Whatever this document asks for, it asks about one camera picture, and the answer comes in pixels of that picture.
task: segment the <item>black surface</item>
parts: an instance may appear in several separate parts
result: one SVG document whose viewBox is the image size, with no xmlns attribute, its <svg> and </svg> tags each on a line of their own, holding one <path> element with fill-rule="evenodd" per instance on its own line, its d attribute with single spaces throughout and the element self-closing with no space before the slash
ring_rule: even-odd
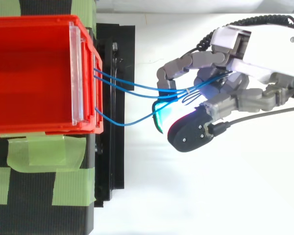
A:
<svg viewBox="0 0 294 235">
<path fill-rule="evenodd" d="M 87 135 L 81 168 L 95 166 L 95 135 Z M 0 138 L 0 167 L 6 167 L 8 142 Z M 11 170 L 7 205 L 0 205 L 0 235 L 88 235 L 94 228 L 94 204 L 52 206 L 55 173 Z"/>
<path fill-rule="evenodd" d="M 113 43 L 118 50 L 112 50 Z M 117 24 L 97 24 L 97 48 L 103 61 L 103 71 L 134 82 L 135 27 Z M 128 90 L 133 86 L 117 85 Z M 124 123 L 124 93 L 103 85 L 103 112 L 111 119 Z M 96 154 L 96 207 L 112 198 L 111 191 L 124 188 L 124 127 L 112 125 L 104 120 L 104 133 L 97 137 Z"/>
<path fill-rule="evenodd" d="M 21 16 L 70 15 L 72 0 L 19 0 Z"/>
<path fill-rule="evenodd" d="M 229 122 L 220 122 L 218 124 L 210 124 L 208 126 L 209 133 L 214 137 L 221 135 L 222 133 L 226 132 L 227 128 L 229 127 Z"/>
<path fill-rule="evenodd" d="M 90 27 L 86 27 L 86 29 L 88 30 L 89 35 L 92 37 L 93 42 L 95 42 L 96 39 L 95 39 L 95 35 L 94 35 L 94 32 L 93 32 L 93 29 L 90 28 Z"/>
<path fill-rule="evenodd" d="M 180 118 L 168 131 L 168 141 L 180 152 L 193 151 L 209 143 L 213 137 L 207 136 L 204 124 L 211 122 L 212 118 L 203 106 L 194 112 Z"/>
</svg>

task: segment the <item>coiled cable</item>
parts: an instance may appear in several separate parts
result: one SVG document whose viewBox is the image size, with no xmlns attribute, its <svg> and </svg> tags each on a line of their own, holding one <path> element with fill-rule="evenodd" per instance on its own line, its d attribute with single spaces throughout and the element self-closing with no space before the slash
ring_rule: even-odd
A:
<svg viewBox="0 0 294 235">
<path fill-rule="evenodd" d="M 261 25 L 261 24 L 278 24 L 287 27 L 294 28 L 294 18 L 292 16 L 287 15 L 264 15 L 264 16 L 255 16 L 246 18 L 243 20 L 235 21 L 232 23 L 228 23 L 228 25 L 237 25 L 237 26 L 251 26 L 251 25 Z M 184 55 L 193 53 L 195 51 L 206 51 L 210 47 L 212 35 L 214 34 L 215 30 L 207 34 L 195 48 L 186 52 Z"/>
</svg>

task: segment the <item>blue wire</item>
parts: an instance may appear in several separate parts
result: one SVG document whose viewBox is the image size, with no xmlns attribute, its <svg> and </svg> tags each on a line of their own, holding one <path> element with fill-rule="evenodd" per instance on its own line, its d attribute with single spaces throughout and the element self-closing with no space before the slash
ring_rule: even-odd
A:
<svg viewBox="0 0 294 235">
<path fill-rule="evenodd" d="M 178 95 L 180 95 L 180 94 L 185 94 L 185 93 L 187 93 L 187 91 L 184 90 L 183 92 L 180 92 L 180 93 L 176 93 L 176 94 L 172 94 L 172 95 L 164 95 L 164 96 L 150 96 L 150 95 L 144 95 L 144 94 L 137 94 L 137 93 L 134 93 L 134 92 L 130 92 L 130 91 L 128 91 L 127 89 L 124 89 L 124 88 L 122 88 L 122 87 L 119 87 L 118 85 L 115 85 L 115 84 L 113 84 L 113 83 L 111 83 L 111 82 L 108 82 L 108 81 L 106 81 L 106 80 L 104 80 L 104 79 L 101 79 L 100 77 L 97 77 L 97 76 L 95 76 L 95 75 L 94 75 L 94 77 L 95 77 L 96 79 L 98 79 L 99 81 L 104 82 L 104 83 L 106 83 L 106 84 L 108 84 L 108 85 L 110 85 L 110 86 L 112 86 L 112 87 L 115 87 L 116 89 L 118 89 L 118 90 L 120 90 L 120 91 L 123 91 L 123 92 L 125 92 L 125 93 L 129 93 L 129 94 L 132 94 L 132 95 L 135 95 L 135 96 L 143 97 L 143 98 L 151 98 L 151 99 L 167 99 L 167 98 L 173 98 L 173 97 L 176 97 L 176 96 L 178 96 Z"/>
<path fill-rule="evenodd" d="M 136 87 L 145 88 L 145 89 L 148 89 L 148 90 L 158 91 L 158 92 L 182 92 L 182 91 L 186 91 L 187 89 L 191 89 L 192 88 L 192 87 L 189 87 L 189 88 L 179 89 L 179 90 L 170 90 L 170 89 L 158 89 L 158 88 L 154 88 L 154 87 L 147 87 L 147 86 L 139 85 L 139 84 L 136 84 L 136 83 L 133 83 L 133 82 L 128 82 L 128 81 L 125 81 L 123 79 L 119 79 L 119 78 L 110 76 L 107 73 L 104 73 L 104 72 L 102 72 L 100 70 L 97 70 L 97 69 L 94 69 L 94 70 L 96 72 L 99 72 L 102 75 L 105 75 L 106 77 L 109 77 L 109 78 L 111 78 L 113 80 L 116 80 L 118 82 L 122 82 L 122 83 L 125 83 L 125 84 L 128 84 L 128 85 L 132 85 L 132 86 L 136 86 Z"/>
<path fill-rule="evenodd" d="M 227 75 L 227 74 L 229 74 L 229 73 L 222 74 L 221 76 L 216 76 L 216 77 L 214 77 L 214 78 L 212 78 L 212 79 L 210 79 L 210 80 L 208 80 L 208 81 L 206 81 L 206 82 L 203 82 L 203 83 L 201 83 L 201 84 L 195 86 L 194 89 L 193 89 L 191 92 L 195 91 L 195 90 L 198 89 L 198 88 L 201 88 L 201 87 L 203 87 L 203 86 L 206 86 L 206 85 L 208 85 L 208 84 L 210 84 L 210 83 L 212 83 L 212 82 L 214 82 L 214 81 L 217 81 L 218 79 L 222 78 L 223 76 L 225 76 L 225 75 Z M 181 98 L 186 97 L 187 95 L 189 95 L 189 94 L 188 94 L 188 93 L 187 93 L 187 94 L 184 94 L 184 95 L 182 95 L 181 97 L 178 97 L 177 99 L 174 99 L 174 100 L 170 101 L 169 103 L 167 103 L 166 105 L 162 106 L 161 108 L 155 110 L 153 113 L 151 113 L 151 114 L 149 114 L 149 115 L 147 115 L 147 116 L 145 116 L 145 117 L 143 117 L 143 118 L 141 118 L 141 119 L 139 119 L 139 120 L 137 120 L 137 121 L 135 121 L 135 122 L 126 123 L 126 124 L 122 124 L 122 123 L 118 123 L 118 122 L 113 121 L 112 119 L 110 119 L 109 117 L 107 117 L 105 114 L 103 114 L 101 111 L 99 111 L 99 109 L 98 109 L 97 107 L 95 107 L 95 110 L 96 110 L 96 112 L 98 112 L 99 115 L 101 115 L 104 119 L 106 119 L 107 121 L 111 122 L 112 124 L 114 124 L 114 125 L 116 125 L 116 126 L 131 126 L 131 125 L 135 125 L 135 124 L 137 124 L 137 123 L 139 123 L 139 122 L 141 122 L 141 121 L 143 121 L 143 120 L 145 120 L 145 119 L 147 119 L 147 118 L 149 118 L 149 117 L 152 117 L 153 115 L 155 115 L 157 112 L 161 111 L 162 109 L 164 109 L 164 108 L 167 107 L 168 105 L 170 105 L 170 104 L 172 104 L 172 103 L 174 103 L 174 102 L 180 100 Z"/>
<path fill-rule="evenodd" d="M 109 122 L 111 122 L 112 124 L 116 125 L 116 126 L 132 126 L 132 125 L 135 125 L 141 121 L 144 121 L 145 119 L 149 118 L 149 117 L 152 117 L 153 115 L 155 115 L 157 112 L 159 112 L 160 110 L 164 109 L 165 107 L 167 107 L 168 105 L 178 101 L 179 99 L 187 96 L 188 94 L 184 94 L 183 96 L 177 98 L 177 99 L 174 99 L 172 101 L 170 101 L 169 103 L 167 103 L 166 105 L 162 106 L 161 108 L 155 110 L 153 113 L 147 115 L 146 117 L 143 117 L 135 122 L 131 122 L 131 123 L 126 123 L 126 124 L 122 124 L 122 123 L 118 123 L 116 121 L 113 121 L 112 119 L 110 119 L 109 117 L 107 117 L 105 114 L 103 114 L 102 112 L 100 112 L 97 108 L 95 108 L 96 112 L 99 113 L 99 115 L 103 116 L 106 120 L 108 120 Z"/>
</svg>

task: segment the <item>black cable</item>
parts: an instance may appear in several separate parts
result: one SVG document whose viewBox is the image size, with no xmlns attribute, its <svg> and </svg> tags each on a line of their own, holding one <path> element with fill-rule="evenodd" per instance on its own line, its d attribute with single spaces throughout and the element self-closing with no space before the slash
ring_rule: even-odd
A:
<svg viewBox="0 0 294 235">
<path fill-rule="evenodd" d="M 200 95 L 200 91 L 195 91 L 187 96 L 185 96 L 183 99 L 182 99 L 182 104 L 186 103 L 187 101 L 189 101 L 190 99 L 196 97 L 197 95 Z"/>
<path fill-rule="evenodd" d="M 237 25 L 237 26 L 250 26 L 250 25 L 261 25 L 261 24 L 278 24 L 287 27 L 294 28 L 294 17 L 286 16 L 286 15 L 265 15 L 265 16 L 256 16 L 250 17 L 243 20 L 235 21 L 232 23 L 228 23 L 228 25 Z M 212 35 L 214 34 L 215 30 L 207 34 L 196 46 L 196 48 L 190 50 L 189 52 L 185 53 L 189 54 L 196 50 L 198 51 L 206 51 L 210 47 Z"/>
<path fill-rule="evenodd" d="M 293 16 L 288 16 L 288 18 L 293 22 L 294 24 L 294 17 Z"/>
<path fill-rule="evenodd" d="M 197 51 L 197 47 L 195 47 L 195 48 L 191 49 L 190 51 L 186 52 L 184 55 L 191 54 L 191 53 L 193 53 L 194 51 Z"/>
<path fill-rule="evenodd" d="M 190 102 L 188 102 L 187 104 L 185 104 L 185 106 L 193 103 L 195 100 L 197 100 L 199 97 L 201 97 L 201 94 L 198 94 L 196 97 L 194 97 L 194 99 L 192 99 Z"/>
<path fill-rule="evenodd" d="M 243 117 L 243 118 L 239 118 L 233 121 L 226 121 L 226 122 L 220 122 L 218 124 L 210 124 L 208 126 L 209 129 L 209 133 L 214 135 L 214 136 L 218 136 L 220 134 L 222 134 L 223 132 L 225 132 L 230 126 L 243 122 L 243 121 L 248 121 L 248 120 L 252 120 L 255 118 L 262 118 L 262 117 L 267 117 L 267 116 L 272 116 L 272 115 L 276 115 L 276 114 L 283 114 L 283 113 L 288 113 L 288 112 L 293 112 L 294 108 L 289 108 L 289 109 L 282 109 L 282 110 L 278 110 L 278 111 L 272 111 L 272 112 L 267 112 L 267 113 L 262 113 L 262 114 L 256 114 L 256 115 L 251 115 L 248 117 Z"/>
<path fill-rule="evenodd" d="M 293 112 L 294 108 L 289 108 L 289 109 L 282 109 L 282 110 L 277 110 L 277 111 L 272 111 L 272 112 L 267 112 L 267 113 L 262 113 L 262 114 L 256 114 L 256 115 L 251 115 L 248 117 L 243 117 L 243 118 L 239 118 L 233 121 L 230 121 L 228 123 L 228 127 L 243 122 L 243 121 L 248 121 L 248 120 L 252 120 L 255 118 L 262 118 L 262 117 L 267 117 L 267 116 L 271 116 L 271 115 L 276 115 L 276 114 L 283 114 L 283 113 L 288 113 L 288 112 Z"/>
</svg>

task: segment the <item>robotic hand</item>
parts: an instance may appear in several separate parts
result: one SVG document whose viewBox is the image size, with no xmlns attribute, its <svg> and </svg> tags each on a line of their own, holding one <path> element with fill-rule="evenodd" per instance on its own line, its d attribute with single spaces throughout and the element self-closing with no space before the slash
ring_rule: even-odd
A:
<svg viewBox="0 0 294 235">
<path fill-rule="evenodd" d="M 253 17 L 216 29 L 195 49 L 158 70 L 158 88 L 176 90 L 174 79 L 190 69 L 199 69 L 195 85 L 233 73 L 200 88 L 207 100 L 169 129 L 169 142 L 181 152 L 197 149 L 223 133 L 230 123 L 213 123 L 232 111 L 270 111 L 294 97 L 294 19 Z M 266 89 L 247 89 L 249 77 L 261 77 Z"/>
</svg>

